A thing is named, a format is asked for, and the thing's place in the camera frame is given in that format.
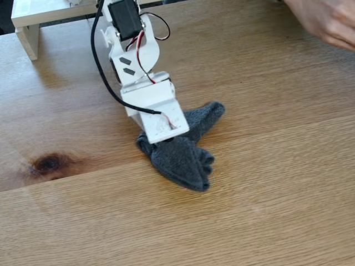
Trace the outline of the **person's hand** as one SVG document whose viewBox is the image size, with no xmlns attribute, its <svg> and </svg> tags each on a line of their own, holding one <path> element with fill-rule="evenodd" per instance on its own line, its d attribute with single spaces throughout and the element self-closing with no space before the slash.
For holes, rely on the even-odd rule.
<svg viewBox="0 0 355 266">
<path fill-rule="evenodd" d="M 354 0 L 287 0 L 310 34 L 327 44 L 354 51 Z"/>
</svg>

